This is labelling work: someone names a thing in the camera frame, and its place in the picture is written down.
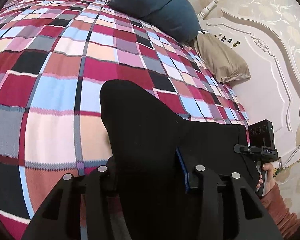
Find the right forearm rust sleeve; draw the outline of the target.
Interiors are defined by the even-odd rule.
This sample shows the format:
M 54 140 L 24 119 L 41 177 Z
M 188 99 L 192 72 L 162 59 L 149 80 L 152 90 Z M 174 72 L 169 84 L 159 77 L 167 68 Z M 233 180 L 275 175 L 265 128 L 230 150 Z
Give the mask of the right forearm rust sleeve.
M 284 239 L 290 239 L 300 227 L 300 218 L 296 213 L 290 213 L 280 194 L 277 183 L 261 198 L 262 205 L 269 212 Z

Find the right hand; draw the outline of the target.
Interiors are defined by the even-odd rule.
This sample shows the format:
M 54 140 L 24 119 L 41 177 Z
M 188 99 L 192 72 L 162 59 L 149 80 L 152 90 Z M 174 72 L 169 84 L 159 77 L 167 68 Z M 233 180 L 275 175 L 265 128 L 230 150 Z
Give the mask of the right hand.
M 263 195 L 265 196 L 276 184 L 274 179 L 274 167 L 271 163 L 266 163 L 262 165 L 262 170 L 266 172 L 266 176 L 260 175 L 258 184 L 256 188 L 259 189 L 263 186 Z

